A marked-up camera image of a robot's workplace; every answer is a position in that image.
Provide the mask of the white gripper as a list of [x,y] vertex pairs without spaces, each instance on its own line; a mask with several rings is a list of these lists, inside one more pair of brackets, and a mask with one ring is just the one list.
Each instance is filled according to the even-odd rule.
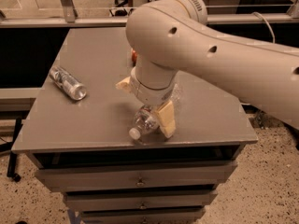
[[132,89],[132,93],[144,105],[160,105],[154,113],[166,138],[170,138],[176,130],[174,105],[168,101],[175,87],[176,74],[176,70],[159,66],[137,66],[131,71],[130,77],[115,85],[117,90],[127,93]]

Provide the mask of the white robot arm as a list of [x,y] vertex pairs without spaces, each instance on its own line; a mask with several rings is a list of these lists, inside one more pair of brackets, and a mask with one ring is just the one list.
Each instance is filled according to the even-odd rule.
[[203,0],[158,0],[133,11],[126,37],[137,53],[131,75],[116,84],[156,108],[174,133],[168,103],[178,71],[200,77],[299,129],[299,49],[227,35],[206,26]]

